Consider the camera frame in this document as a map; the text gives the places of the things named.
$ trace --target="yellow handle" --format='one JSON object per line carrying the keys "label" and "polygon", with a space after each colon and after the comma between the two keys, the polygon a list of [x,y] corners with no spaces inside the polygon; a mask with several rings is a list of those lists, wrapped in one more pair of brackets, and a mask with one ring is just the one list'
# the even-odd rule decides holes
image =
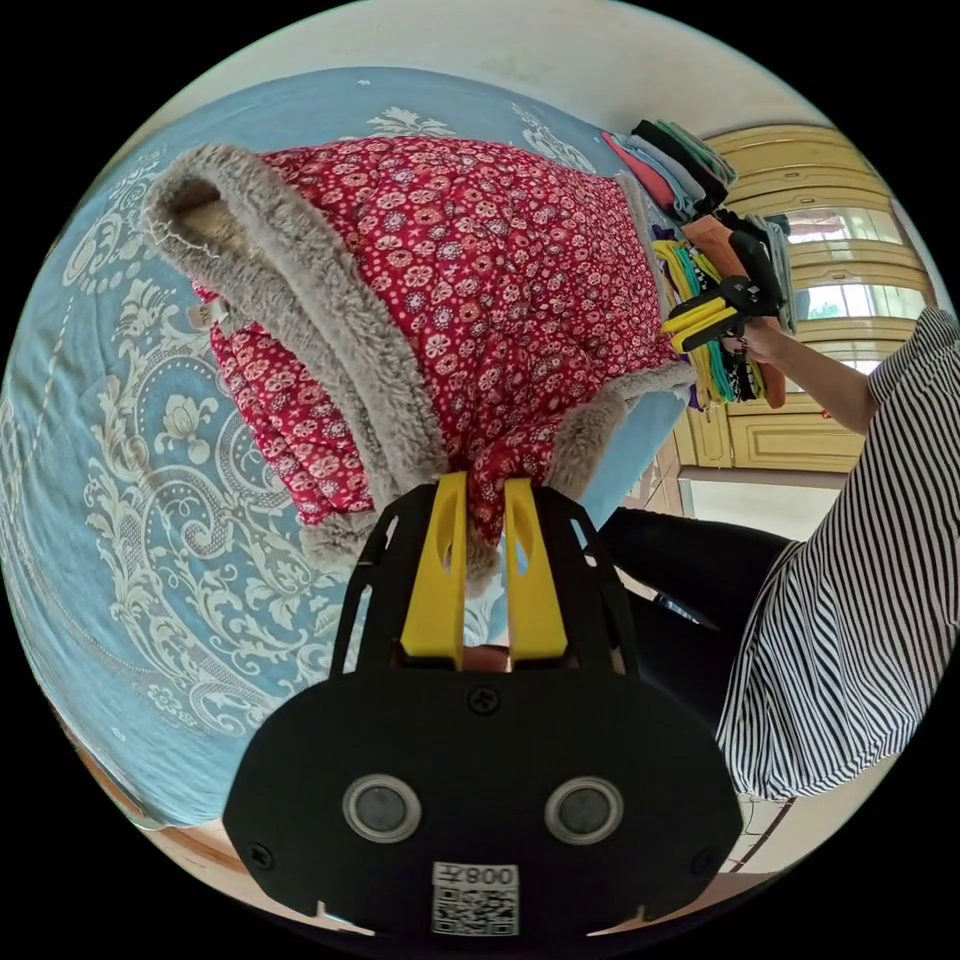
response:
{"label": "yellow handle", "polygon": [[688,353],[689,351],[684,348],[684,343],[688,337],[693,336],[695,333],[699,333],[701,330],[706,330],[709,327],[715,326],[718,323],[722,323],[724,320],[729,320],[732,317],[735,317],[739,311],[734,307],[727,307],[724,310],[720,310],[717,313],[700,315],[696,322],[684,326],[682,330],[674,333],[673,337],[670,340],[670,343],[673,346],[673,349],[677,353]]}
{"label": "yellow handle", "polygon": [[[530,481],[508,480],[504,499],[510,656],[515,663],[557,659],[566,652],[567,636]],[[518,547],[527,561],[523,573]]]}
{"label": "yellow handle", "polygon": [[409,657],[463,667],[467,583],[467,475],[440,478],[400,643]]}
{"label": "yellow handle", "polygon": [[717,314],[729,309],[723,297],[716,297],[715,299],[707,300],[706,303],[698,304],[690,310],[685,310],[676,316],[670,317],[669,320],[663,322],[663,326],[660,329],[664,333],[679,333],[681,330],[687,330],[694,324],[699,324],[703,320],[715,317]]}

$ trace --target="black cloth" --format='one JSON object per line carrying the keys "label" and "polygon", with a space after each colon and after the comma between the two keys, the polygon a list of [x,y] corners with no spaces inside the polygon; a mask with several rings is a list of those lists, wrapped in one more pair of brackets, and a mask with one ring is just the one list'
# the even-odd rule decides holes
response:
{"label": "black cloth", "polygon": [[749,527],[623,508],[599,533],[615,566],[696,618],[630,594],[645,679],[716,730],[757,595],[790,541]]}
{"label": "black cloth", "polygon": [[694,206],[701,215],[716,210],[727,199],[727,188],[695,157],[679,140],[675,140],[669,133],[661,130],[649,120],[641,120],[633,128],[633,135],[641,137],[658,150],[662,150],[668,157],[683,165],[683,168],[703,187],[705,199]]}

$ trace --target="human hand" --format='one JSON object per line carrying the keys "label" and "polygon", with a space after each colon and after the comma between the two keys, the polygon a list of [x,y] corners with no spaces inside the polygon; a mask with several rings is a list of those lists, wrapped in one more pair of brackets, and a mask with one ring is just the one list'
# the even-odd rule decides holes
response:
{"label": "human hand", "polygon": [[757,363],[777,365],[777,356],[789,337],[780,329],[774,317],[758,317],[744,327],[743,339],[747,344],[747,356]]}

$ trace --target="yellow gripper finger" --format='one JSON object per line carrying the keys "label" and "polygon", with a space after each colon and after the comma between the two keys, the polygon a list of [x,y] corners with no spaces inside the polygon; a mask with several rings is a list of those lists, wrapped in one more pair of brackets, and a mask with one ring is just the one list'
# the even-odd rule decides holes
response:
{"label": "yellow gripper finger", "polygon": [[508,480],[504,497],[510,656],[514,663],[558,659],[567,649],[567,637],[530,481]]}
{"label": "yellow gripper finger", "polygon": [[467,475],[440,478],[400,643],[409,657],[463,668],[467,583]]}

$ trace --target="blue bedspread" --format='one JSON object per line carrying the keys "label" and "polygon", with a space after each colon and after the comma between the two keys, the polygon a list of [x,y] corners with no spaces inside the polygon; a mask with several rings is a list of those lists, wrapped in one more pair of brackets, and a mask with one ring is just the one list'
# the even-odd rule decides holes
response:
{"label": "blue bedspread", "polygon": [[[204,142],[267,151],[413,133],[620,170],[594,127],[496,87],[380,68],[279,80],[203,107],[111,170],[24,311],[0,395],[6,586],[44,692],[161,823],[220,816],[254,730],[326,677],[344,583],[304,563],[286,490],[187,319],[188,283],[138,233],[140,201]],[[683,408],[667,394],[637,406],[584,498],[596,523]],[[498,582],[470,604],[468,643],[502,634],[502,594]]]}

